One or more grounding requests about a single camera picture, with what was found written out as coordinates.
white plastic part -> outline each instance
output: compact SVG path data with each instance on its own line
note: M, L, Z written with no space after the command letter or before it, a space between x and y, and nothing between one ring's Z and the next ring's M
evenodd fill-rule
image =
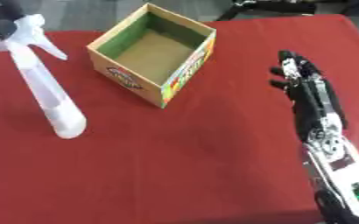
M30 15L15 21L18 29L8 39L0 41L0 51L11 52L16 67L55 133L61 138L74 138L86 129L86 117L28 47L36 45L61 60L67 59L66 54L45 36L41 28L44 23L41 15Z

cardboard box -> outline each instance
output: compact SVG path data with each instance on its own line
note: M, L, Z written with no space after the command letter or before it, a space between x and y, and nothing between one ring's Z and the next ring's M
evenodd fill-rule
M95 70L158 107L211 55L216 31L148 3L88 45Z

